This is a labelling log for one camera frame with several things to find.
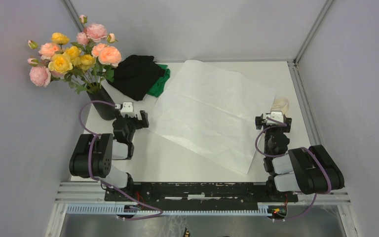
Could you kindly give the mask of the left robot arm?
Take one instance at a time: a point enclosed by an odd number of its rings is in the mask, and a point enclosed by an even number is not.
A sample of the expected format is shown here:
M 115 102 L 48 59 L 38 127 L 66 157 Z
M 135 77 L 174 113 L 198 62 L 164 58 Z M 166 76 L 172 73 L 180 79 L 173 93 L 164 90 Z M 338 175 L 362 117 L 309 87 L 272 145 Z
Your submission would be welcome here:
M 131 175 L 113 165 L 114 160 L 131 160 L 134 154 L 133 138 L 136 130 L 149 127 L 148 113 L 140 111 L 129 116 L 116 113 L 113 121 L 113 133 L 103 133 L 92 142 L 94 135 L 80 135 L 69 162 L 72 176 L 90 178 L 88 168 L 93 176 L 107 186 L 117 187 L 116 194 L 123 201 L 130 201 L 135 196 Z

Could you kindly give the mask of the yellow rose stem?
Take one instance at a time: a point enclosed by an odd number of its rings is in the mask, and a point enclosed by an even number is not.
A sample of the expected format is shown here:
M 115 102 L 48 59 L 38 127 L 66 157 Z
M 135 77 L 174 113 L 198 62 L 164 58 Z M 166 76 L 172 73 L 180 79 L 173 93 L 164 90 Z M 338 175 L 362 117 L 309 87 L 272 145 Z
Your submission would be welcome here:
M 76 41 L 71 47 L 61 48 L 69 43 L 69 38 L 62 33 L 53 33 L 52 43 L 59 47 L 49 59 L 48 69 L 55 80 L 63 80 L 77 93 L 91 92 L 95 88 L 90 71 L 95 67 L 96 58 L 86 49 L 90 48 L 92 41 L 85 32 L 76 36 Z

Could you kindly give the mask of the cream printed ribbon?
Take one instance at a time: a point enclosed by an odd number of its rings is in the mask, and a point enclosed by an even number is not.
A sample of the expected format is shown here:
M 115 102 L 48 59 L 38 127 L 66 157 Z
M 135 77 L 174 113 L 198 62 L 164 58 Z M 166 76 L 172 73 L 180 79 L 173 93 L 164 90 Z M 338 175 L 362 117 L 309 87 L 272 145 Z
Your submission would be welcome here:
M 271 111 L 280 111 L 283 114 L 286 114 L 289 110 L 290 104 L 289 100 L 286 98 L 278 98 L 275 99 L 272 106 Z

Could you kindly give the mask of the pink rose stem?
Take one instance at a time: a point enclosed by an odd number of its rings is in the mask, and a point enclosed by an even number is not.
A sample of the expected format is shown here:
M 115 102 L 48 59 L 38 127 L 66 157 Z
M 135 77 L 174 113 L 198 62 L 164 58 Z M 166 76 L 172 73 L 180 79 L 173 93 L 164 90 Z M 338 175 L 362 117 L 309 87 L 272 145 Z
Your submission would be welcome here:
M 104 25 L 91 23 L 87 26 L 87 16 L 80 15 L 79 22 L 84 26 L 82 32 L 78 33 L 76 36 L 76 41 L 79 45 L 87 45 L 92 42 L 100 42 L 108 37 L 109 33 Z

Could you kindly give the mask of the peach rose stem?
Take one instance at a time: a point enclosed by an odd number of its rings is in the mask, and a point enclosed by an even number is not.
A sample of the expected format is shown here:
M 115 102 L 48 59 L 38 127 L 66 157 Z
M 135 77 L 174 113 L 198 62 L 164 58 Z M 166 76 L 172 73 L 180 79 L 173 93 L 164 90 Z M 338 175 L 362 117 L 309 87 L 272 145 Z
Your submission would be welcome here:
M 100 80 L 106 79 L 111 82 L 114 80 L 114 69 L 122 60 L 120 51 L 115 46 L 110 45 L 116 41 L 115 34 L 110 33 L 107 37 L 107 44 L 99 43 L 91 51 L 96 60 L 92 74 L 100 77 Z
M 30 49 L 38 49 L 41 60 L 50 60 L 54 54 L 61 51 L 61 47 L 54 43 L 45 43 L 40 47 L 33 40 L 28 40 L 27 45 Z

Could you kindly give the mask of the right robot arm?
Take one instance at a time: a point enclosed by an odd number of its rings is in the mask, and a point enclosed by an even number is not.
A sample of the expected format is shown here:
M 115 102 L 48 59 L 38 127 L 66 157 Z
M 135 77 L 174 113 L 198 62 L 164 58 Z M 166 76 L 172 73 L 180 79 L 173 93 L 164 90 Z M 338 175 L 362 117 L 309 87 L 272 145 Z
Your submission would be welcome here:
M 285 192 L 328 194 L 345 187 L 341 170 L 322 145 L 289 149 L 292 119 L 281 111 L 255 118 L 260 131 L 255 139 L 256 151 L 263 155 L 264 169 L 270 174 L 265 195 L 279 201 Z

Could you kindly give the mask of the white paper bouquet wrap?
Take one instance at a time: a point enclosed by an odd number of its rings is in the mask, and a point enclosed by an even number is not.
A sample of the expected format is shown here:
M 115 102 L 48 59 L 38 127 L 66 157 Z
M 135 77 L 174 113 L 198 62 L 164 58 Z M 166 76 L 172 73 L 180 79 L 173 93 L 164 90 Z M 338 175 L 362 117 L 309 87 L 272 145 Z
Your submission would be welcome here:
M 255 154 L 255 117 L 270 111 L 276 93 L 241 73 L 187 60 L 159 96 L 149 129 L 246 174 Z

